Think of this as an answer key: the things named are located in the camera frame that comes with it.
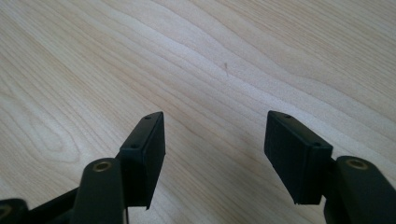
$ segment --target table surface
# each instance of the table surface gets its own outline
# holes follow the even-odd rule
[[[134,223],[324,223],[263,154],[293,115],[396,186],[395,1],[0,1],[0,196],[34,208],[163,111]]]

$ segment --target black plastic part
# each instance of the black plastic part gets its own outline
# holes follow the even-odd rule
[[[48,223],[53,219],[57,220],[54,223],[66,223],[70,219],[77,192],[78,189],[72,189],[32,209],[29,212],[29,223]]]
[[[7,199],[0,201],[0,223],[25,223],[28,212],[26,202],[22,199]]]
[[[70,223],[121,224],[126,222],[125,212],[120,162],[91,162],[84,169]]]
[[[294,203],[320,203],[324,174],[332,162],[329,143],[294,117],[269,111],[264,153]]]
[[[149,209],[165,156],[163,112],[142,118],[120,148],[127,206]]]
[[[396,191],[372,163],[339,157],[334,176],[351,223],[396,223]]]

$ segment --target metal rivet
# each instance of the metal rivet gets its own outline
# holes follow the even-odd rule
[[[369,168],[369,166],[364,161],[356,159],[347,160],[346,164],[358,170],[367,170]]]
[[[103,172],[103,171],[105,171],[105,170],[110,169],[110,167],[111,167],[111,162],[109,162],[109,161],[101,161],[101,162],[96,163],[96,164],[93,166],[92,169],[93,169],[95,172]]]
[[[0,205],[0,220],[7,217],[11,213],[12,207],[9,204]]]

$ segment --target clamp jaw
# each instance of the clamp jaw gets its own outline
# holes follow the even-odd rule
[[[22,199],[0,201],[0,223],[129,223],[128,207],[149,209],[165,156],[163,112],[143,117],[115,159],[91,162],[79,188],[29,210]]]
[[[396,223],[396,191],[369,161],[342,156],[299,120],[269,111],[264,153],[294,203],[327,199],[327,223]]]

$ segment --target wooden table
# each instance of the wooden table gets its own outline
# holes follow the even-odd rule
[[[263,154],[293,115],[396,186],[394,1],[0,1],[0,196],[34,208],[163,111],[133,223],[324,223]]]

